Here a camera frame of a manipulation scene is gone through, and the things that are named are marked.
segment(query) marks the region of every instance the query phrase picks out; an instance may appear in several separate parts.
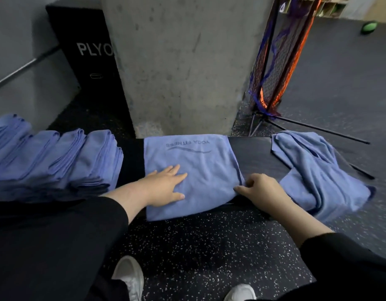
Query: black speckled floor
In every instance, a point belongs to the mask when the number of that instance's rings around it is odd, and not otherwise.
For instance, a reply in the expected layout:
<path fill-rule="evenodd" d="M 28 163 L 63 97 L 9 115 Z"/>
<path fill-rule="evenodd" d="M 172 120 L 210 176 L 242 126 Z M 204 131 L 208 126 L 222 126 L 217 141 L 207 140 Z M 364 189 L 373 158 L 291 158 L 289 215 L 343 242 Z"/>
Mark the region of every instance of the black speckled floor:
<path fill-rule="evenodd" d="M 321 132 L 349 162 L 377 177 L 376 198 L 331 227 L 386 257 L 386 25 L 363 37 L 358 35 L 361 24 L 316 19 L 279 111 L 372 142 L 364 145 Z M 243 108 L 232 135 L 246 136 L 249 124 Z M 89 107 L 88 99 L 75 100 L 51 126 L 59 131 L 76 127 L 109 128 L 117 139 L 130 135 L 112 115 Z M 264 127 L 259 135 L 272 131 L 277 130 Z M 238 283 L 251 284 L 259 297 L 276 298 L 313 280 L 285 230 L 251 209 L 152 223 L 136 219 L 104 270 L 110 274 L 127 254 L 142 266 L 145 301 L 222 300 Z"/>

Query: net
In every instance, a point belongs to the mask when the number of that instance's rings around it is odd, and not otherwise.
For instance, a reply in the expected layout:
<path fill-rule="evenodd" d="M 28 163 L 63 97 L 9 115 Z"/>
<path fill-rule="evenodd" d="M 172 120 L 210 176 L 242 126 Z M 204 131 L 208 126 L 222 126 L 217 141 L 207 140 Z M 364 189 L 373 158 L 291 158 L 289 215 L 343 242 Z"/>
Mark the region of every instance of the net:
<path fill-rule="evenodd" d="M 289 83 L 321 0 L 274 0 L 251 73 L 252 107 L 269 114 Z"/>

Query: concrete pillar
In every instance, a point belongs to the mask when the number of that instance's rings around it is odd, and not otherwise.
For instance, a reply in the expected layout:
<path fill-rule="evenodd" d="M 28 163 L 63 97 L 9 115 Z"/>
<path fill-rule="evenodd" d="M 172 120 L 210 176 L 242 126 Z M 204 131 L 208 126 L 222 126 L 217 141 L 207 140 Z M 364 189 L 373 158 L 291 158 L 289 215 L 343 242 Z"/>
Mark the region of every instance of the concrete pillar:
<path fill-rule="evenodd" d="M 272 1 L 101 0 L 138 138 L 230 134 Z"/>

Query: hand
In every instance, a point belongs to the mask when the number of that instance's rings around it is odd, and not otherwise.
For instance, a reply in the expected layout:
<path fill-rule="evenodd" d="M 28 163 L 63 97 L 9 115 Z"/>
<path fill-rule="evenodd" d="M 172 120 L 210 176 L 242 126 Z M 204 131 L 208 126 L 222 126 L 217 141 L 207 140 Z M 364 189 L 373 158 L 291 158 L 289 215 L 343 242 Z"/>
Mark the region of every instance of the hand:
<path fill-rule="evenodd" d="M 248 187 L 237 186 L 236 192 L 244 195 L 260 210 L 273 215 L 281 205 L 293 203 L 281 185 L 266 174 L 253 173 L 246 182 Z"/>
<path fill-rule="evenodd" d="M 176 175 L 179 168 L 180 165 L 169 166 L 159 173 L 155 170 L 133 183 L 137 190 L 141 190 L 147 205 L 159 207 L 185 198 L 184 194 L 173 192 L 175 186 L 187 176 L 187 173 Z"/>

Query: white sneaker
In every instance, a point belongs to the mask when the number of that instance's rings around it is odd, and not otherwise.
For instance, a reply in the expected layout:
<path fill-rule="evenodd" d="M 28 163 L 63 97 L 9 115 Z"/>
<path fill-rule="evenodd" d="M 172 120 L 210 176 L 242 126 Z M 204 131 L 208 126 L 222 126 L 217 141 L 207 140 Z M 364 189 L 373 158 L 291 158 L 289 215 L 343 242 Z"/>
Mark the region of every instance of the white sneaker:
<path fill-rule="evenodd" d="M 247 284 L 239 284 L 230 290 L 224 301 L 245 301 L 256 299 L 253 288 Z"/>
<path fill-rule="evenodd" d="M 116 264 L 114 280 L 122 280 L 126 283 L 129 291 L 130 301 L 141 301 L 143 294 L 144 276 L 143 271 L 136 259 L 124 256 Z"/>

